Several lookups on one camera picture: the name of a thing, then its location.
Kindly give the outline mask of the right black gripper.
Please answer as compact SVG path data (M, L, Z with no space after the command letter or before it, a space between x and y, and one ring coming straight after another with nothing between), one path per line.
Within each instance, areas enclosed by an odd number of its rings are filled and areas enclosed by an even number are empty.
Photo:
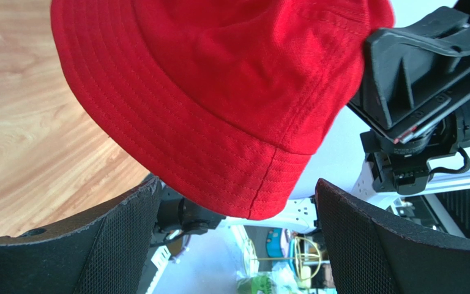
M440 7L405 28L379 29L364 53L359 114L370 127L406 130L432 118L406 143L362 133L365 160L353 195L433 193L437 174L470 183L470 93L442 94L470 79L470 12Z

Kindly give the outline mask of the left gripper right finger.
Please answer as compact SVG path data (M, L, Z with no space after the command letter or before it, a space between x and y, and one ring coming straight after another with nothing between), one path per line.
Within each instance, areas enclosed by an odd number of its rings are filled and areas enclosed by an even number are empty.
M325 179L315 195L338 293L470 293L470 239L415 224Z

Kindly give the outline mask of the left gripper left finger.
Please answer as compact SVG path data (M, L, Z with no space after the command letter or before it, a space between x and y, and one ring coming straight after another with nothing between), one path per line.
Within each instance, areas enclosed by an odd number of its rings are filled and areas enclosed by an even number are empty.
M136 293L160 205L158 178L18 237L0 237L0 293Z

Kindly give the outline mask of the red hat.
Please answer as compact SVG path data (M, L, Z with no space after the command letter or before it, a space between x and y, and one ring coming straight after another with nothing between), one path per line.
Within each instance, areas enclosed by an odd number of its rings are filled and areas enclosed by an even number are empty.
M192 202L280 213L359 89L389 1L53 1L70 90L122 149Z

